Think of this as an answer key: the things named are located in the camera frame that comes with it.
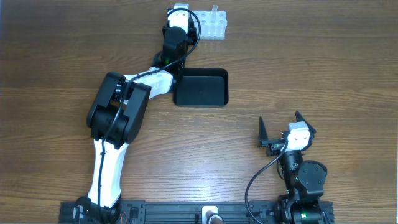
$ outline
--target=white plastic part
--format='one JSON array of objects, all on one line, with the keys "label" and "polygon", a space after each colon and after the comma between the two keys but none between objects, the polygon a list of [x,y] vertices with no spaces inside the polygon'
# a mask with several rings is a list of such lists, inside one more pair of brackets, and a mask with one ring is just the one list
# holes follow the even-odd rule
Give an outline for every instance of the white plastic part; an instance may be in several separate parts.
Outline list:
[{"label": "white plastic part", "polygon": [[287,136],[288,145],[286,151],[302,150],[310,140],[310,130],[304,121],[290,123],[290,134]]},{"label": "white plastic part", "polygon": [[[87,197],[91,202],[98,204],[98,174],[100,172],[102,139],[94,140],[95,164],[91,189]],[[120,175],[124,155],[129,144],[123,144],[120,149],[115,149],[113,144],[105,142],[105,157],[101,175],[101,206],[112,207],[121,194]]]},{"label": "white plastic part", "polygon": [[[173,9],[178,9],[178,8],[185,8],[189,9],[189,4],[184,4],[184,3],[176,3],[173,7]],[[189,19],[189,12],[187,11],[175,11],[169,17],[167,18],[169,20],[169,26],[174,27],[178,26],[181,27],[185,33],[188,33],[188,19]]]},{"label": "white plastic part", "polygon": [[[157,70],[158,68],[156,67],[151,67],[148,71],[154,71]],[[126,77],[126,81],[128,82],[130,79],[134,78],[136,75],[124,75]],[[149,94],[149,99],[159,95],[159,94],[165,94],[168,93],[173,82],[173,76],[169,72],[166,72],[165,70],[161,70],[157,73],[150,74],[143,76],[142,78],[138,78],[134,80],[135,83],[143,83],[147,86],[152,87],[150,90]]]},{"label": "white plastic part", "polygon": [[[228,25],[226,12],[217,9],[218,6],[214,5],[211,11],[193,11],[200,20],[201,40],[225,40],[225,29]],[[194,17],[193,21],[198,28],[198,22]]]}]

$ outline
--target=table surface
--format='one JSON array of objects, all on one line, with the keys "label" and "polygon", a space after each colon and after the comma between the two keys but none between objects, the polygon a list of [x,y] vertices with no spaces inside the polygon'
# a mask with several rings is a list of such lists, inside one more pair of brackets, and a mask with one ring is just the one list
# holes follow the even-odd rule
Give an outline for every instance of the table surface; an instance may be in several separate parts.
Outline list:
[{"label": "table surface", "polygon": [[[214,1],[190,1],[211,10]],[[86,115],[108,71],[149,68],[173,1],[5,0],[0,40],[0,222],[57,222],[91,186]],[[123,198],[242,202],[294,112],[317,129],[305,159],[329,170],[338,223],[396,217],[398,1],[220,1],[225,41],[203,41],[190,68],[225,68],[224,108],[150,100],[121,177]],[[275,167],[250,200],[285,192]]]}]

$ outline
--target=wooden table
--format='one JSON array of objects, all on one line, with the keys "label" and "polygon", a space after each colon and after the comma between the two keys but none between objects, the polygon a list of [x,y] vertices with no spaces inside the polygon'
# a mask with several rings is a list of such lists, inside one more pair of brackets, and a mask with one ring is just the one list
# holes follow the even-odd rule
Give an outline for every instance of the wooden table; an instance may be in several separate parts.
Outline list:
[{"label": "wooden table", "polygon": [[[211,10],[214,1],[189,1]],[[147,70],[174,1],[4,0],[0,40],[0,222],[57,222],[91,186],[86,115],[108,71]],[[336,222],[393,223],[397,192],[398,2],[220,1],[225,41],[203,41],[190,68],[229,71],[225,108],[150,101],[126,154],[123,198],[242,202],[294,112],[317,129],[305,159],[329,170]],[[275,168],[250,200],[285,192]]]}]

